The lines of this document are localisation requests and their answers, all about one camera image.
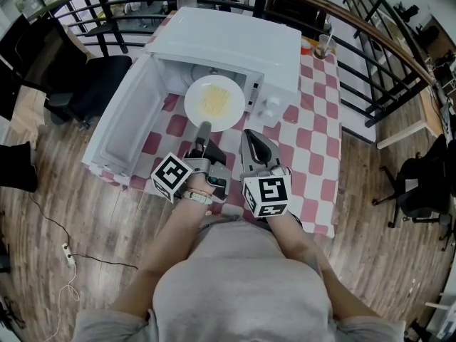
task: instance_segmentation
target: sleeve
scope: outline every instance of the sleeve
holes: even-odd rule
[[[403,342],[405,322],[388,322],[372,316],[357,316],[336,324],[337,342]]]
[[[149,323],[154,323],[155,318],[150,318]],[[147,323],[130,314],[118,311],[96,310],[82,311],[76,318],[76,327],[73,342],[153,342]]]

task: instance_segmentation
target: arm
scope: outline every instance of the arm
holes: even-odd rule
[[[358,300],[338,280],[320,247],[289,212],[267,218],[267,221],[285,257],[308,264],[321,276],[333,306],[335,319],[341,320],[352,316],[378,317],[378,314]]]
[[[209,194],[214,191],[203,174],[193,175],[189,187]],[[132,284],[114,301],[111,310],[146,318],[158,281],[171,267],[187,259],[207,208],[189,199],[179,201],[150,245]]]

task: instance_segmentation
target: yellow food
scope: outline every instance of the yellow food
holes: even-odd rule
[[[217,85],[209,85],[203,93],[201,110],[205,115],[221,118],[226,115],[231,94]]]

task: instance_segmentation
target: gray t-shirt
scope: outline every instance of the gray t-shirt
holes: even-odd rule
[[[404,323],[332,319],[320,276],[286,259],[274,236],[244,220],[200,232],[190,257],[160,280],[148,322],[82,311],[75,342],[403,341]]]

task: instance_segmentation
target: open microwave door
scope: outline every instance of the open microwave door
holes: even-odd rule
[[[131,176],[166,96],[155,60],[150,54],[142,55],[101,117],[83,163]]]

